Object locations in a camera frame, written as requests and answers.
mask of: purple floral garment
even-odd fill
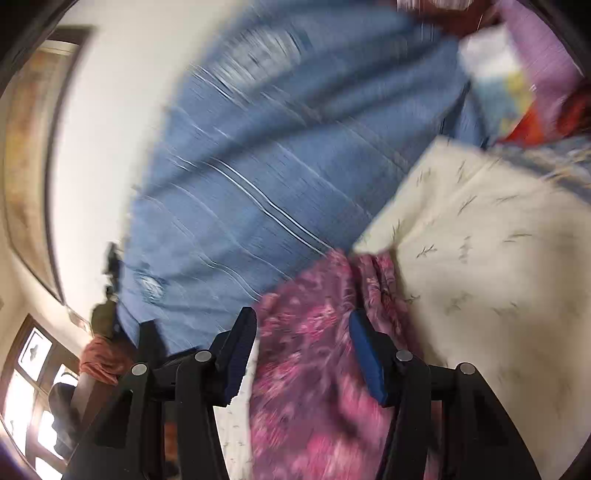
[[[250,422],[256,480],[374,480],[392,409],[369,395],[348,321],[363,301],[376,330],[420,355],[407,305],[396,292],[388,253],[349,262],[331,251],[255,306],[260,345]],[[429,463],[432,472],[436,466]]]

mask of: wall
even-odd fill
[[[131,186],[179,75],[240,3],[80,0],[62,20],[95,27],[64,103],[51,177],[57,267],[79,315],[102,301],[107,244],[122,237]]]
[[[9,86],[7,94],[0,99],[0,153],[4,152],[4,131],[11,90],[12,86]],[[12,266],[12,252],[8,246],[3,188],[4,169],[0,168],[0,299],[4,302],[4,306],[0,309],[0,370],[12,341],[27,316],[24,296],[16,279]]]

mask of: window pane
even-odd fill
[[[61,478],[60,472],[39,457],[35,457],[35,470],[42,480],[60,480]]]
[[[51,426],[51,424],[53,424],[53,420],[53,415],[49,411],[45,410],[41,416],[37,441],[56,457],[59,457],[63,460],[63,457],[58,455],[54,448],[57,441],[57,432]]]
[[[73,385],[75,387],[78,385],[78,375],[62,364],[60,369],[57,371],[55,379],[53,379],[54,385],[58,382],[67,383],[68,385]]]
[[[35,381],[39,380],[39,372],[41,372],[50,348],[51,340],[34,328],[18,357],[18,364]]]
[[[6,394],[6,415],[4,415],[4,420],[8,433],[12,435],[14,442],[23,454],[25,453],[27,429],[33,412],[34,395],[35,388],[21,374],[14,372]]]

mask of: window frame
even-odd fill
[[[51,348],[47,354],[43,366],[41,367],[37,381],[34,381],[18,363],[20,353],[34,328],[39,330],[48,340],[51,341]],[[36,322],[31,315],[27,315],[20,329],[18,330],[10,350],[8,351],[6,361],[2,367],[2,374],[0,375],[0,414],[2,414],[3,418],[5,415],[8,387],[15,371],[22,375],[22,377],[35,388],[31,421],[27,427],[27,439],[25,442],[24,456],[33,468],[35,465],[35,459],[39,457],[60,473],[64,473],[66,470],[67,462],[65,460],[61,460],[54,453],[47,450],[39,443],[37,437],[39,434],[39,426],[43,411],[49,410],[47,399],[49,390],[51,389],[53,380],[55,379],[62,364],[64,364],[73,372],[79,374],[80,370],[78,358],[68,349],[66,349],[66,347],[57,342],[56,339],[50,335],[41,325],[39,325],[39,323]]]

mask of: window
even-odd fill
[[[28,316],[2,370],[0,413],[42,480],[59,480],[66,468],[54,449],[57,433],[47,401],[58,382],[77,385],[78,359]]]

